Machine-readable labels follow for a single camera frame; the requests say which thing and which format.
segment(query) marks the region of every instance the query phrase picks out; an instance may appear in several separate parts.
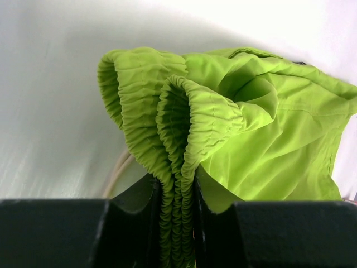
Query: beige cord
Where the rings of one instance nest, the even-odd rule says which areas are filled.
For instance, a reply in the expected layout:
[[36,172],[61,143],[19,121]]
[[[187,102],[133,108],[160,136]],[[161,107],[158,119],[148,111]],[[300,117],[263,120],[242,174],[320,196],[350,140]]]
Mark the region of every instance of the beige cord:
[[130,163],[134,160],[134,156],[132,156],[128,150],[128,148],[126,148],[122,154],[120,155],[112,174],[110,175],[109,181],[108,181],[108,185],[104,190],[103,193],[103,198],[109,198],[110,194],[115,186],[115,184],[117,183],[118,179],[120,178],[120,176],[123,174],[123,172],[125,171],[125,169],[130,165]]

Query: lime green garment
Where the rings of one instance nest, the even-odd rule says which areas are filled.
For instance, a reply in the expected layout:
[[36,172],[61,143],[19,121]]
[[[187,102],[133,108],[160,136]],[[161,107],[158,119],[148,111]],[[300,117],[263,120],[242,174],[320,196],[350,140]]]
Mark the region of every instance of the lime green garment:
[[331,172],[357,112],[353,85],[251,48],[114,50],[98,81],[131,154],[162,184],[162,267],[194,264],[199,163],[243,200],[341,198]]

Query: cable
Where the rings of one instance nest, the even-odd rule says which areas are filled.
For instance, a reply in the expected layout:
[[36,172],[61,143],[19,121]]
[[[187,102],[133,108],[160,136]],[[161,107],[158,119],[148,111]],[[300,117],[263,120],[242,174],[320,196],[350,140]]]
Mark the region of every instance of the cable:
[[125,169],[130,165],[130,163],[134,160],[134,156],[132,156],[128,150],[128,148],[124,149],[122,154],[120,155],[117,163],[115,164],[115,167],[112,171],[112,174],[110,175],[108,185],[105,188],[102,197],[103,198],[109,198],[110,194],[119,180],[120,176],[123,174]]

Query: wrinkled fabric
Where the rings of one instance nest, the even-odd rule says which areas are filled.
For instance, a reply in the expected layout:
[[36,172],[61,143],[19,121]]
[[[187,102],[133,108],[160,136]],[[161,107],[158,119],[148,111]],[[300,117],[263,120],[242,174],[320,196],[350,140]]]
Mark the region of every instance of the wrinkled fabric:
[[341,199],[331,173],[357,112],[353,85],[251,48],[114,50],[98,82],[131,154],[162,184],[162,267],[194,265],[199,164],[244,200]]

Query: white background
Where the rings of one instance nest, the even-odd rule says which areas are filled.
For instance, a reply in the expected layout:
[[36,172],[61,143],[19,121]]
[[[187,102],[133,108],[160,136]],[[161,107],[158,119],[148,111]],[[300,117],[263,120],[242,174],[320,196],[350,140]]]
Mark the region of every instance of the white background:
[[[357,85],[356,29],[355,0],[0,0],[0,197],[100,195],[124,148],[97,87],[109,50],[255,46]],[[357,118],[334,170],[350,198],[356,167]]]

